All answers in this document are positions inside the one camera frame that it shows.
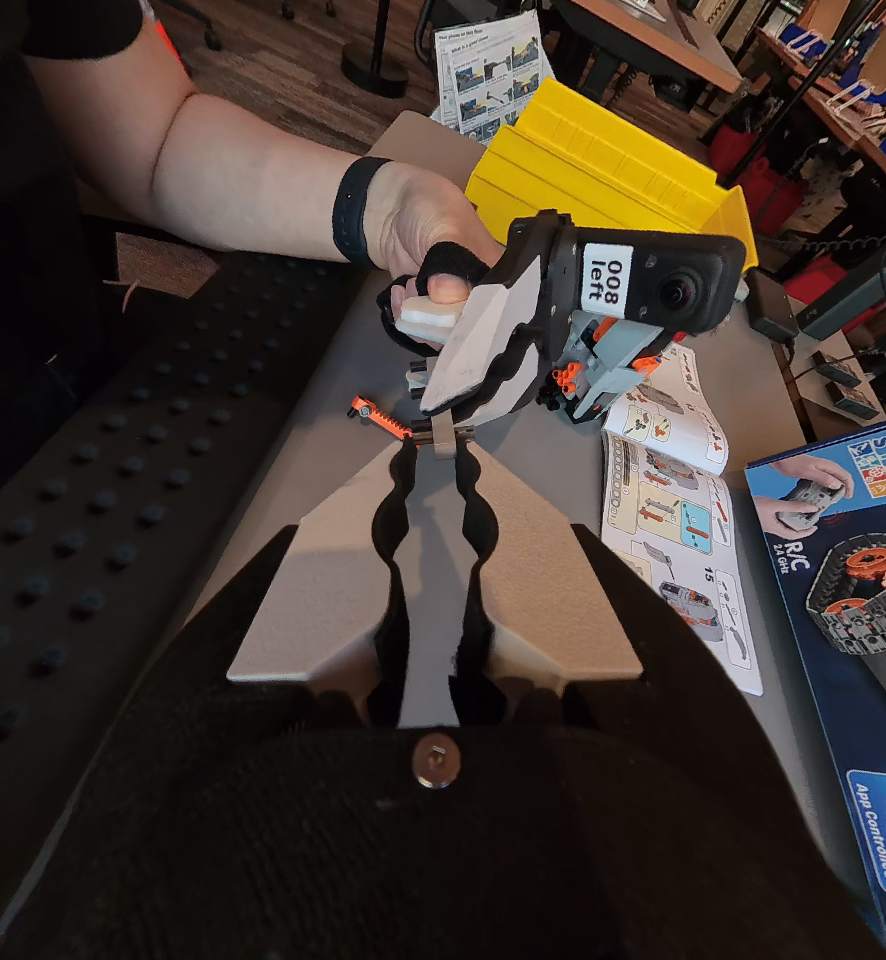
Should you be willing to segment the black perforated panel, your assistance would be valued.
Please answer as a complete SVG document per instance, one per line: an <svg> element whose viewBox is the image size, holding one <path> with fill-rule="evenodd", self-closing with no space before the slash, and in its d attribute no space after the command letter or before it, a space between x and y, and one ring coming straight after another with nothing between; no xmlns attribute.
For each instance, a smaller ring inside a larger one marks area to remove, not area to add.
<svg viewBox="0 0 886 960"><path fill-rule="evenodd" d="M233 254L0 493L0 824L73 783L363 270Z"/></svg>

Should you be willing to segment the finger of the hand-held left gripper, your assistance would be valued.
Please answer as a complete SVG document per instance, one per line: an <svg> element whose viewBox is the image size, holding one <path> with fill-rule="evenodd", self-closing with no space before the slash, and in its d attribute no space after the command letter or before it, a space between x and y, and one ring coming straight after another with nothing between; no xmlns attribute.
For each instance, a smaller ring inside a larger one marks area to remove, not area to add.
<svg viewBox="0 0 886 960"><path fill-rule="evenodd" d="M453 374L467 390L453 405L457 423L480 426L500 419L532 400L540 372L540 349L530 330L512 330L497 338L474 336L453 355Z"/></svg>
<svg viewBox="0 0 886 960"><path fill-rule="evenodd" d="M511 285L473 289L430 374L424 414L507 415L532 402L543 372L533 324L541 286L536 257Z"/></svg>

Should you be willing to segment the orange toothed rack piece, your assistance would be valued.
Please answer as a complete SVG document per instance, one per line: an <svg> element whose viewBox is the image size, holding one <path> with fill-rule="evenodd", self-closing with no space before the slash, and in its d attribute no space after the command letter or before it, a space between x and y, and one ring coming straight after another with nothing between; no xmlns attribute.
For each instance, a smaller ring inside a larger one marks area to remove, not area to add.
<svg viewBox="0 0 886 960"><path fill-rule="evenodd" d="M348 418L360 418L367 423L378 426L393 437L402 441L411 439L413 437L413 430L411 427L406 426L400 421L392 418L389 414L386 414L379 409L375 402L372 402L371 400L359 394L356 395L352 400L351 408L348 411Z"/></svg>

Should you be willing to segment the yellow plastic bin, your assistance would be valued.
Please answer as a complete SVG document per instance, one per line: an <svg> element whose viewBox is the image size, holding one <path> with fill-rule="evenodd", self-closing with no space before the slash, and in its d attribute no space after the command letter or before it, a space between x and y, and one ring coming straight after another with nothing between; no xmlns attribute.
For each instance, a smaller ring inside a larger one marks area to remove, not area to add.
<svg viewBox="0 0 886 960"><path fill-rule="evenodd" d="M499 242L514 220L555 209L581 227L729 235L745 270L759 264L740 187L553 79L496 134L466 195Z"/></svg>

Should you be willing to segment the person's left hand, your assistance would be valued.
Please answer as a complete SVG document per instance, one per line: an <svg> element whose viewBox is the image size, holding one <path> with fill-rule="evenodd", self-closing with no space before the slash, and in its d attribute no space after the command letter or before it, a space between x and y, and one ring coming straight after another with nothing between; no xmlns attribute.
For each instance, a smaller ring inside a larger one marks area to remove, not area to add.
<svg viewBox="0 0 886 960"><path fill-rule="evenodd" d="M438 243L452 242L494 266L503 248L462 190L435 173L383 164L370 181L363 216L367 254L393 278L416 275Z"/></svg>

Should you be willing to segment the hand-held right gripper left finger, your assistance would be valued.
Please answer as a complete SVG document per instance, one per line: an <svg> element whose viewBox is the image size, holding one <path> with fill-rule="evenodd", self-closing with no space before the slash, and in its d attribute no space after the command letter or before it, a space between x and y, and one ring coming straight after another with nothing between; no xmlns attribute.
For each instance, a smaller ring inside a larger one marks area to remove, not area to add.
<svg viewBox="0 0 886 960"><path fill-rule="evenodd" d="M411 438L393 441L302 518L228 681L401 705L410 630L394 555L409 530L416 462Z"/></svg>

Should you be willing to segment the grey desk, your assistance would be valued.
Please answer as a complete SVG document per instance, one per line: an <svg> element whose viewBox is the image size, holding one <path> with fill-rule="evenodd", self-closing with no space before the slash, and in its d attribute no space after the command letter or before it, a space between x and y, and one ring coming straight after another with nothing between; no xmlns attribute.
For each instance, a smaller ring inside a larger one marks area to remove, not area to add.
<svg viewBox="0 0 886 960"><path fill-rule="evenodd" d="M410 416L403 369L409 354L385 335L375 298L389 282L370 273L275 442L260 484L238 507L232 537L182 622L193 618L284 526L298 522L389 443L375 426L349 420L356 394ZM695 339L706 400L730 444L725 482L737 514L737 555L763 694L746 700L764 728L797 796L809 829L837 876L862 903L869 886L842 789L748 492L745 466L808 440L789 399L770 342L748 327L744 312ZM600 529L602 451L597 422L573 425L562 412L530 404L480 428L476 441L573 523ZM410 611L414 675L407 681L405 727L456 721L445 671L462 625L475 561L461 533L464 501L451 462L419 456L407 500L410 530L397 554Z"/></svg>

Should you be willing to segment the small black charger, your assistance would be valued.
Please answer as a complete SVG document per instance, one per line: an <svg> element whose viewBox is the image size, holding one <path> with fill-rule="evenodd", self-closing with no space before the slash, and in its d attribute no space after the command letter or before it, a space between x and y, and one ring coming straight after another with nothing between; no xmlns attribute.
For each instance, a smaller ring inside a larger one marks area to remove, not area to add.
<svg viewBox="0 0 886 960"><path fill-rule="evenodd" d="M826 389L836 411L865 423L886 419L879 404L862 390L835 381L830 381Z"/></svg>

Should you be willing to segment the black power adapter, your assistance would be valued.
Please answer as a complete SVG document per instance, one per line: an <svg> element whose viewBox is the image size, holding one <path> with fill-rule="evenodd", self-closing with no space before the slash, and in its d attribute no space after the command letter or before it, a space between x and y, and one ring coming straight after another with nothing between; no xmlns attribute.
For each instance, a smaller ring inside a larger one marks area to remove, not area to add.
<svg viewBox="0 0 886 960"><path fill-rule="evenodd" d="M751 329L773 342L791 344L800 330L784 286L757 268L748 270L744 279L748 287L745 309Z"/></svg>

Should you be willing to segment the dark teal device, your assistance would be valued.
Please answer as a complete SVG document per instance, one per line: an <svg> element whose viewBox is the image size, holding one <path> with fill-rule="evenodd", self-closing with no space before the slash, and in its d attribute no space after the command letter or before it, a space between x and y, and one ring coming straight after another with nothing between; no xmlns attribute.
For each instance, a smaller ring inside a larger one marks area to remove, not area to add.
<svg viewBox="0 0 886 960"><path fill-rule="evenodd" d="M801 333L823 341L871 307L886 302L886 244L796 314Z"/></svg>

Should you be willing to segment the printed paper sheet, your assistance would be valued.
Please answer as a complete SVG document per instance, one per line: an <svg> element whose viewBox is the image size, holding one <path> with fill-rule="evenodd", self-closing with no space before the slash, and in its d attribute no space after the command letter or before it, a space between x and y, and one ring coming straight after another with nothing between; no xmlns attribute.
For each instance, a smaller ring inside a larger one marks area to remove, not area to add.
<svg viewBox="0 0 886 960"><path fill-rule="evenodd" d="M435 118L488 147L555 73L534 6L514 16L436 30L440 105Z"/></svg>

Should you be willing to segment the black wristband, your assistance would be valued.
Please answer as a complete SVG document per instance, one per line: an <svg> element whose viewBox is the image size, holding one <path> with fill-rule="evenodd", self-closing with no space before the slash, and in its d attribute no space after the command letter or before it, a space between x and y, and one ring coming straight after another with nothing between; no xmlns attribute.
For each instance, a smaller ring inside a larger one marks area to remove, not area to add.
<svg viewBox="0 0 886 960"><path fill-rule="evenodd" d="M333 244L349 263L377 270L368 252L364 217L369 187L388 158L363 156L356 158L343 174L333 202L331 223Z"/></svg>

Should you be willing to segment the open instruction booklet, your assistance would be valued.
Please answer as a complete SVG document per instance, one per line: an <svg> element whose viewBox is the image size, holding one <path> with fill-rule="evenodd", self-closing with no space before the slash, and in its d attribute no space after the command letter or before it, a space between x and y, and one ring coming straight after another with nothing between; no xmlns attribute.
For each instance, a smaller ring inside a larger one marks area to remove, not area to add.
<svg viewBox="0 0 886 960"><path fill-rule="evenodd" d="M745 610L729 444L701 389L695 352L673 343L618 398L601 431L602 542L671 606L744 693L761 696Z"/></svg>

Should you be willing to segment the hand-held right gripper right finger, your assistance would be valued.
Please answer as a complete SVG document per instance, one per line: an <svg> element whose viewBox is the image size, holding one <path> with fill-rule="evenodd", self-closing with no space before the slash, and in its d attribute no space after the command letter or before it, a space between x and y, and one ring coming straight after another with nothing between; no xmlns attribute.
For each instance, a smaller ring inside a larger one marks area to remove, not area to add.
<svg viewBox="0 0 886 960"><path fill-rule="evenodd" d="M475 560L454 657L455 706L505 706L510 687L641 677L641 662L568 518L473 440L455 459Z"/></svg>

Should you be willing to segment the wooden table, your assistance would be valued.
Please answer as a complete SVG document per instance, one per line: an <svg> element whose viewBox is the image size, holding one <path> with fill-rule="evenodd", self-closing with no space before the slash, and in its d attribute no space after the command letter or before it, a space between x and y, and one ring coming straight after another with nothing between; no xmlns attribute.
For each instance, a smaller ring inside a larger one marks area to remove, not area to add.
<svg viewBox="0 0 886 960"><path fill-rule="evenodd" d="M620 66L651 77L701 80L728 93L742 82L713 29L674 2L653 2L657 18L618 1L555 1L552 6L566 24L555 76L590 99L602 97Z"/></svg>
<svg viewBox="0 0 886 960"><path fill-rule="evenodd" d="M791 54L784 43L780 42L772 34L765 30L754 30L754 40L759 42L767 50L772 52L784 66L784 79L792 89L793 93L802 90L804 80L809 77L809 70ZM857 128L855 122L851 122L844 114L837 114L832 106L829 106L830 97L820 90L818 85L808 89L802 99L795 103L801 103L807 107L817 120L822 123L830 132L833 138L839 141L842 146L848 150L858 153L867 164L877 166L881 174L886 177L886 153L881 150L878 141L867 132Z"/></svg>

